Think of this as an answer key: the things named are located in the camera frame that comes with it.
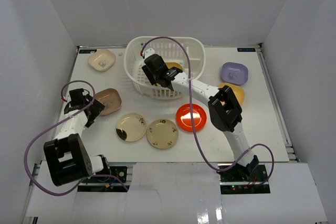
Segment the purple square panda plate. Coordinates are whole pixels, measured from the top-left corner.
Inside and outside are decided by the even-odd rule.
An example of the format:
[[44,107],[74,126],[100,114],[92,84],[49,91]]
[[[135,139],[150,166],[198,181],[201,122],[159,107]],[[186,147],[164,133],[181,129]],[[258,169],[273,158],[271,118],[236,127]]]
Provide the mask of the purple square panda plate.
[[222,65],[221,78],[224,82],[242,86],[248,81],[248,76],[248,68],[241,63],[226,62]]

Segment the cream square panda plate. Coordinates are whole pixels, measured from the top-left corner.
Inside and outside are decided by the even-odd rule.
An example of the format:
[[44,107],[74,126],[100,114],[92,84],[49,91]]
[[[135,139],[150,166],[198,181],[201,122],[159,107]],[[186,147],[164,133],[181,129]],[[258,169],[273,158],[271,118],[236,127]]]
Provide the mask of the cream square panda plate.
[[88,58],[88,64],[98,72],[105,72],[116,62],[116,55],[107,49],[99,49]]

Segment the yellow square panda plate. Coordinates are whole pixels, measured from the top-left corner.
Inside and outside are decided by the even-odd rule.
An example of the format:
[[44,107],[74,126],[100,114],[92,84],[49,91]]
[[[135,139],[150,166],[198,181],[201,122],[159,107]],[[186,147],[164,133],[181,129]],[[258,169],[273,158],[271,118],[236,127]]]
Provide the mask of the yellow square panda plate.
[[241,87],[227,82],[223,82],[218,85],[219,88],[223,88],[224,86],[229,86],[232,89],[234,95],[238,100],[239,105],[242,106],[245,99],[245,91]]

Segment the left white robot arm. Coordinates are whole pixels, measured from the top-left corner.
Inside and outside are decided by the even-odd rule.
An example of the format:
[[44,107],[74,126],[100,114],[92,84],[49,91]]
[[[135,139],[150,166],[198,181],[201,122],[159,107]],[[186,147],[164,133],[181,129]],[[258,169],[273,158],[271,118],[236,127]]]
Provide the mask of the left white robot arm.
[[69,94],[64,115],[70,119],[53,140],[44,144],[51,180],[55,186],[61,186],[93,175],[104,182],[111,175],[107,159],[102,154],[90,157],[81,140],[83,130],[94,123],[104,105],[85,94],[84,89],[71,90]]

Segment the orange round plate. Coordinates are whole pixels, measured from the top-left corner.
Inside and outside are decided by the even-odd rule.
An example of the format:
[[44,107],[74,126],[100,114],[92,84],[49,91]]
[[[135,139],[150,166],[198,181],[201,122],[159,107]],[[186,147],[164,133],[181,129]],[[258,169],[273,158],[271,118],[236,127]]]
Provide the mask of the orange round plate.
[[176,112],[176,122],[178,126],[188,132],[193,131],[192,119],[195,126],[195,131],[200,131],[204,128],[207,123],[207,114],[205,110],[198,104],[192,105],[193,109],[193,117],[191,117],[190,113],[190,105],[184,104],[182,105]]

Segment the pale peach round plate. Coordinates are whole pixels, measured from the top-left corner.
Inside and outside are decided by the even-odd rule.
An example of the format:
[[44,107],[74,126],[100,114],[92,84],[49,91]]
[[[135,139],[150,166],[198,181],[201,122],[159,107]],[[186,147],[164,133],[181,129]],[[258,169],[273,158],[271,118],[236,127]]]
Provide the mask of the pale peach round plate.
[[176,68],[178,68],[178,69],[180,69],[180,70],[183,71],[183,67],[179,63],[177,63],[177,62],[167,62],[166,65],[167,65],[167,67],[169,69],[171,69],[173,67],[176,67]]

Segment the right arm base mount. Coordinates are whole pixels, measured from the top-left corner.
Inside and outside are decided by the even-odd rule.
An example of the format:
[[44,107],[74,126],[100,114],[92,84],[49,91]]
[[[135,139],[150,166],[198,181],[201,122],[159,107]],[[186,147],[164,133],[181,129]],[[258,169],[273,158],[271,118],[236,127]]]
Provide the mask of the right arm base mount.
[[265,165],[258,165],[252,175],[245,176],[232,168],[226,172],[218,172],[219,186],[222,195],[269,194],[270,187],[266,181],[268,173]]

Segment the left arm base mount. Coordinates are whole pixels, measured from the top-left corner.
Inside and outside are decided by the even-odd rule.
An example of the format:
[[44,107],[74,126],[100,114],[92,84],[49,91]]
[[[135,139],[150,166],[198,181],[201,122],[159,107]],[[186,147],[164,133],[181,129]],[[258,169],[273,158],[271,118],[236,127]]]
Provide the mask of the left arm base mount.
[[110,177],[110,175],[117,177],[121,182],[126,183],[127,181],[128,168],[126,166],[113,166],[110,165],[109,168],[105,168],[104,170],[98,172],[98,176],[93,176],[85,179],[83,184],[111,184],[111,183],[119,183],[117,179],[114,177]]

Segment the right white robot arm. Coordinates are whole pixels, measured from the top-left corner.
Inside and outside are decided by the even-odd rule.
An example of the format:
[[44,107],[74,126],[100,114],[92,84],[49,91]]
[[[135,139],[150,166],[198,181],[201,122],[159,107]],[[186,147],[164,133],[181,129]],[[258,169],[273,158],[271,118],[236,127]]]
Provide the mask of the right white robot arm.
[[179,68],[168,68],[163,58],[154,52],[142,52],[142,70],[152,85],[189,95],[190,106],[195,98],[207,106],[212,125],[223,132],[234,154],[234,162],[227,168],[216,168],[206,159],[198,140],[197,148],[205,163],[218,173],[233,169],[238,177],[247,182],[256,175],[259,164],[245,137],[242,126],[242,108],[229,86],[222,88],[193,80],[191,74]]

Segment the brown square panda plate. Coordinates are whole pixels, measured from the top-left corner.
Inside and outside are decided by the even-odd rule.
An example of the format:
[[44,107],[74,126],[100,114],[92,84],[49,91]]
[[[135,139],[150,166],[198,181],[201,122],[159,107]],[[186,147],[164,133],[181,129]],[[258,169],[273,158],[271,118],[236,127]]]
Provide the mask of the brown square panda plate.
[[96,93],[96,100],[104,105],[100,116],[107,116],[118,111],[122,106],[122,100],[118,91],[114,88],[108,88]]

